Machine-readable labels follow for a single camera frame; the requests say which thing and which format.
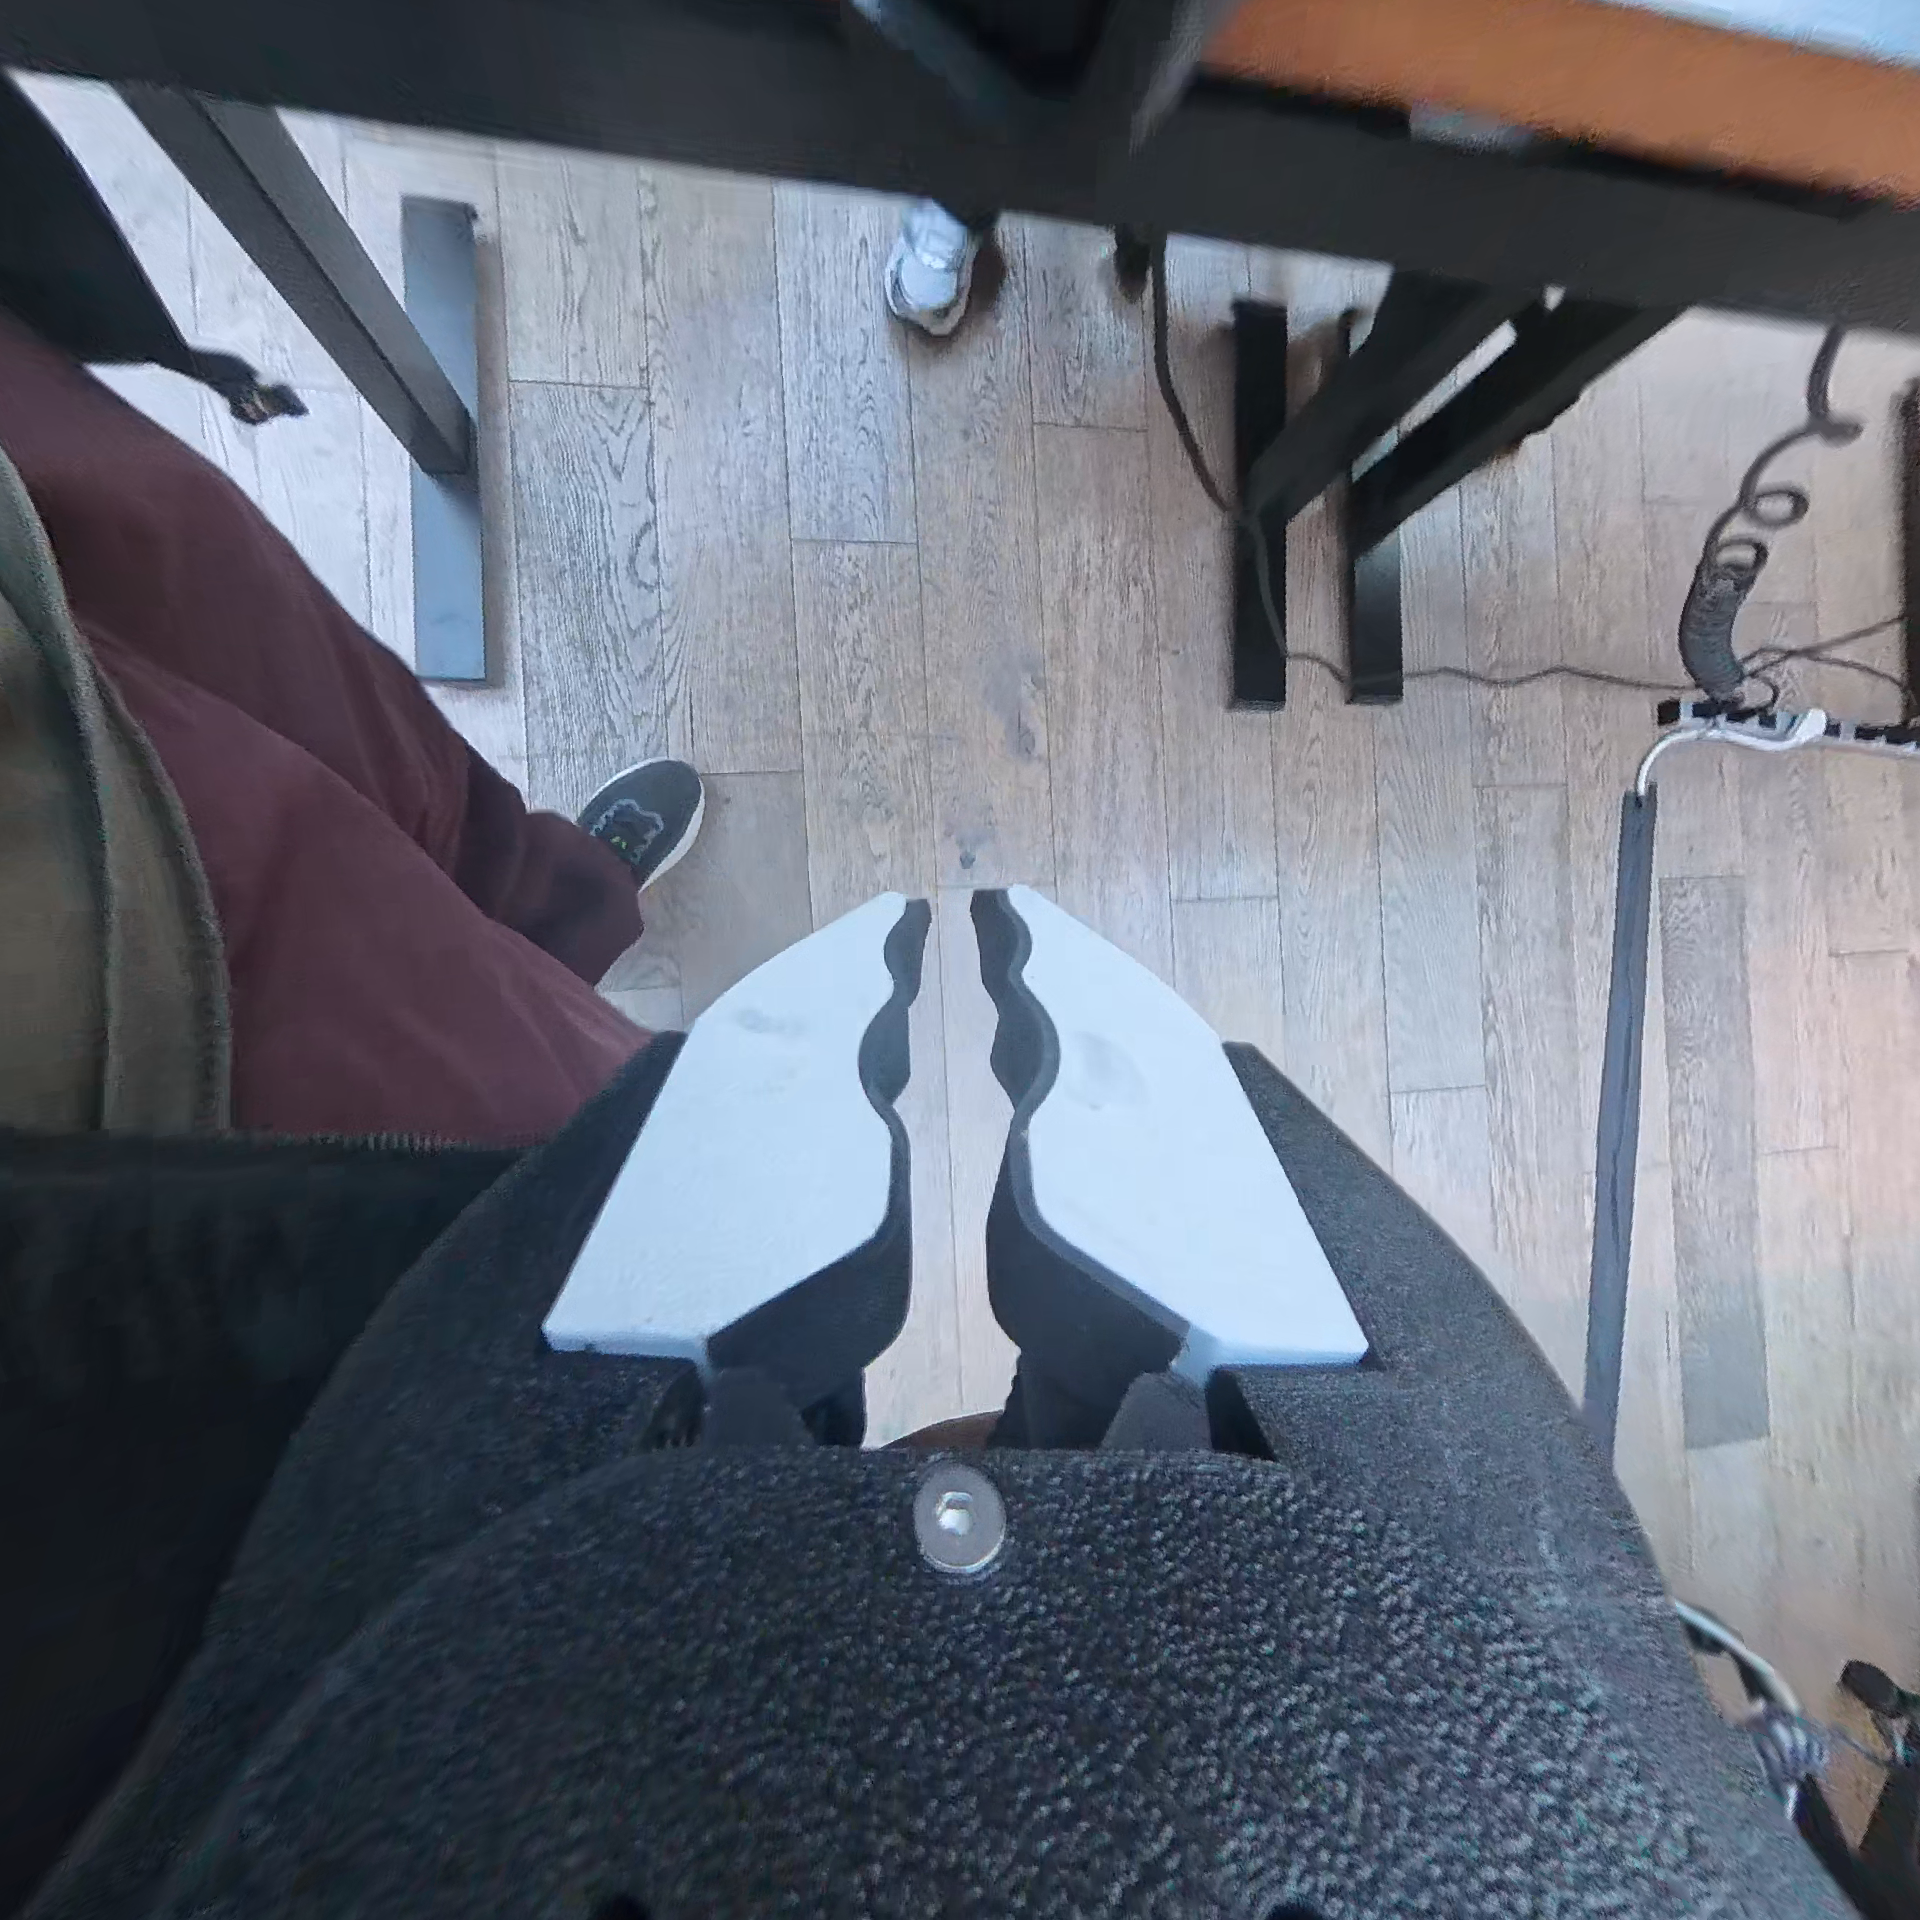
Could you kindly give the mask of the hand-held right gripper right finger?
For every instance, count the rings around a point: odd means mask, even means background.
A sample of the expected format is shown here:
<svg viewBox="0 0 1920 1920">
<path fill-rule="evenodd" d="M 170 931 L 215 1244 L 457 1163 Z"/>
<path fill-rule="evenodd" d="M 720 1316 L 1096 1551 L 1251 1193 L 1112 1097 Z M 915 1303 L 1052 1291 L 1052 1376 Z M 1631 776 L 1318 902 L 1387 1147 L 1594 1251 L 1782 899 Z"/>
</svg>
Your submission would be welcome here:
<svg viewBox="0 0 1920 1920">
<path fill-rule="evenodd" d="M 1353 1369 L 1370 1340 L 1214 1027 L 1017 884 L 972 899 L 1009 1119 L 986 1247 L 1016 1344 L 1004 1448 L 1098 1448 L 1126 1401 L 1210 1414 L 1242 1369 Z"/>
</svg>

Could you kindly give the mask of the black metal desk leg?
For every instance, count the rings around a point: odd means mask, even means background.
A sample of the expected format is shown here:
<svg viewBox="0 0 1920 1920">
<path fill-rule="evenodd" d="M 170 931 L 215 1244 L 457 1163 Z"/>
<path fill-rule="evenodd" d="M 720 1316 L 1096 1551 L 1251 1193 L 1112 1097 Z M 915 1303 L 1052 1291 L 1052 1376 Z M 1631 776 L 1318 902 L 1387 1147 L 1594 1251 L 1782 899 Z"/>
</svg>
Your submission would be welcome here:
<svg viewBox="0 0 1920 1920">
<path fill-rule="evenodd" d="M 1287 523 L 1249 518 L 1251 476 L 1290 419 L 1290 318 L 1283 303 L 1233 303 L 1233 705 L 1280 711 L 1287 701 Z"/>
<path fill-rule="evenodd" d="M 1519 449 L 1682 316 L 1395 271 L 1352 349 L 1366 411 L 1345 499 L 1348 699 L 1404 697 L 1402 526 Z"/>
<path fill-rule="evenodd" d="M 275 110 L 116 94 L 412 459 L 417 670 L 487 684 L 475 209 L 401 199 L 395 293 Z"/>
</svg>

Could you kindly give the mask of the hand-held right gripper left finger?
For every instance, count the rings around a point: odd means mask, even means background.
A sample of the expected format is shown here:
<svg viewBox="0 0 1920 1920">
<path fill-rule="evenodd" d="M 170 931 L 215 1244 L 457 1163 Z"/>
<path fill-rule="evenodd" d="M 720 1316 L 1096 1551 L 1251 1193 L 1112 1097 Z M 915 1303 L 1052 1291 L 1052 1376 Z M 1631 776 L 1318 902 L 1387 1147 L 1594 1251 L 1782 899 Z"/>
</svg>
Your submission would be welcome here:
<svg viewBox="0 0 1920 1920">
<path fill-rule="evenodd" d="M 553 1352 L 766 1381 L 824 1445 L 915 1289 L 899 1100 L 929 902 L 876 896 L 743 975 L 681 1037 L 545 1315 Z"/>
</svg>

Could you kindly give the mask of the white power strip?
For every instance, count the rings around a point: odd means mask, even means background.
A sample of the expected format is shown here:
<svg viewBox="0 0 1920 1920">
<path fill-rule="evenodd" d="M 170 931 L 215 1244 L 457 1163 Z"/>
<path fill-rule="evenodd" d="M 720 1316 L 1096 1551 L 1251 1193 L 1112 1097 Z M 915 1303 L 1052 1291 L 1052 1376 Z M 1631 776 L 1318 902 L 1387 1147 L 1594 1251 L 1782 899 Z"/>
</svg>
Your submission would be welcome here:
<svg viewBox="0 0 1920 1920">
<path fill-rule="evenodd" d="M 1658 726 L 1681 736 L 1740 740 L 1764 751 L 1810 747 L 1919 757 L 1916 725 L 1859 723 L 1822 709 L 1737 705 L 1713 699 L 1665 699 L 1655 709 Z"/>
</svg>

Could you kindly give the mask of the wooden desk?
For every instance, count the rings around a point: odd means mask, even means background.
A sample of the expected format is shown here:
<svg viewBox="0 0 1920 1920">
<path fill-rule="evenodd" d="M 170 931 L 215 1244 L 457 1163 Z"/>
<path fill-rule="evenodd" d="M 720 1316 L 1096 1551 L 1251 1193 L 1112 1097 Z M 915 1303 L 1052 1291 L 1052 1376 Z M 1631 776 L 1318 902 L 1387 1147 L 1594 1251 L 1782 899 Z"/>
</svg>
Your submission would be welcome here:
<svg viewBox="0 0 1920 1920">
<path fill-rule="evenodd" d="M 8 3 L 6 63 L 1516 289 L 1916 333 L 1916 59 L 1652 5 L 1217 5 L 1142 108 L 978 110 L 840 5 Z"/>
</svg>

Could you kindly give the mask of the person's dark grey shoe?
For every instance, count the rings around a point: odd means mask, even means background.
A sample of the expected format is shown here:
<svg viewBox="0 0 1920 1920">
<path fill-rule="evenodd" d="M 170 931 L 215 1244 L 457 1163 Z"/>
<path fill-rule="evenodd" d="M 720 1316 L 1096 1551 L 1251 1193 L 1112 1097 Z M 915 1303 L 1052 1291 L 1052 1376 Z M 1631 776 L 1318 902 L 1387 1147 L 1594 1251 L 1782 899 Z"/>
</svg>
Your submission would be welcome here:
<svg viewBox="0 0 1920 1920">
<path fill-rule="evenodd" d="M 599 787 L 576 825 L 607 848 L 646 894 L 673 872 L 704 828 L 706 788 L 683 758 L 646 758 Z"/>
</svg>

